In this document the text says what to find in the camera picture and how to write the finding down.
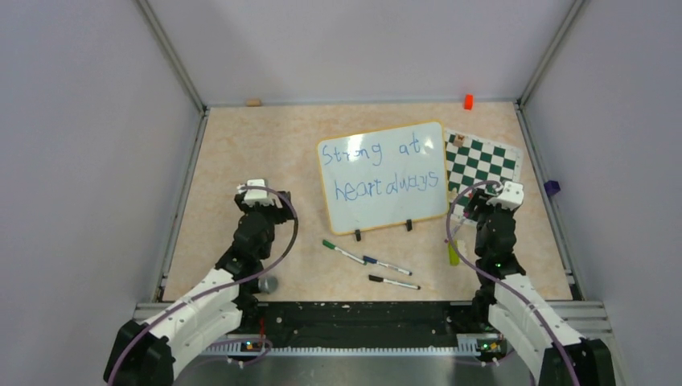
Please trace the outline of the blue capped marker pen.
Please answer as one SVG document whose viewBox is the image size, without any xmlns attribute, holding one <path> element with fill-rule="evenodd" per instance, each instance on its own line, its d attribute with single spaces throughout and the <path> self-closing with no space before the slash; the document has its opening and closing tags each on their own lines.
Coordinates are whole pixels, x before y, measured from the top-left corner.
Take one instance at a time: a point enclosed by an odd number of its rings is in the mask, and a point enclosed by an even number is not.
<svg viewBox="0 0 682 386">
<path fill-rule="evenodd" d="M 384 268 L 386 268 L 386 269 L 391 269 L 391 270 L 397 271 L 397 272 L 402 273 L 402 274 L 407 275 L 407 276 L 412 276 L 412 275 L 413 275 L 413 272 L 410 271 L 410 270 L 408 270 L 408 269 L 404 269 L 404 268 L 401 268 L 401 267 L 399 267 L 399 266 L 397 266 L 397 265 L 393 265 L 393 264 L 391 264 L 391 263 L 387 263 L 387 262 L 384 262 L 384 261 L 377 260 L 377 259 L 375 259 L 375 258 L 373 258 L 373 257 L 363 256 L 363 257 L 362 257 L 362 260 L 363 260 L 364 262 L 369 263 L 369 264 L 379 265 L 379 266 L 382 266 L 382 267 L 384 267 Z"/>
</svg>

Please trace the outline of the yellow framed whiteboard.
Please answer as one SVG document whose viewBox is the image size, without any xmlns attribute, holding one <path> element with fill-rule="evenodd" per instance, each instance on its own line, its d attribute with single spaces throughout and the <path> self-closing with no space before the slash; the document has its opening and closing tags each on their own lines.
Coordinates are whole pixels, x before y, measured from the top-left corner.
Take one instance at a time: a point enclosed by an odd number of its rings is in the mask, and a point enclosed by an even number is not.
<svg viewBox="0 0 682 386">
<path fill-rule="evenodd" d="M 336 235 L 431 220 L 448 210 L 439 121 L 328 138 L 316 150 Z"/>
</svg>

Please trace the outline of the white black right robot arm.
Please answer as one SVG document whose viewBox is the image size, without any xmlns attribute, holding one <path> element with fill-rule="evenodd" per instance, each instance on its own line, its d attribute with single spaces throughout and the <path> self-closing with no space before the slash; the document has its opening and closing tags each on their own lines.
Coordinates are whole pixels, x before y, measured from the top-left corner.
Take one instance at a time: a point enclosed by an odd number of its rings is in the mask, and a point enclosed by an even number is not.
<svg viewBox="0 0 682 386">
<path fill-rule="evenodd" d="M 571 327 L 535 290 L 515 253 L 518 203 L 477 188 L 465 217 L 476 223 L 475 270 L 481 283 L 471 319 L 496 329 L 530 371 L 535 385 L 614 385 L 612 355 L 601 339 Z"/>
</svg>

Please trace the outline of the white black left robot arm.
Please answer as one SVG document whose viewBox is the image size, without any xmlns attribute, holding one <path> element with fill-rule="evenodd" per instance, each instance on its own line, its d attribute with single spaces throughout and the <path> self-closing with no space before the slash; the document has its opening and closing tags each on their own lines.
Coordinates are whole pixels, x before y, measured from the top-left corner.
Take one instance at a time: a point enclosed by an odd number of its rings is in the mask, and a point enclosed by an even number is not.
<svg viewBox="0 0 682 386">
<path fill-rule="evenodd" d="M 125 323 L 117 332 L 105 366 L 108 385 L 172 385 L 197 356 L 220 336 L 248 332 L 258 320 L 259 279 L 271 254 L 275 228 L 291 220 L 294 246 L 298 215 L 288 191 L 238 188 L 235 203 L 243 215 L 223 256 L 185 295 L 148 319 Z"/>
</svg>

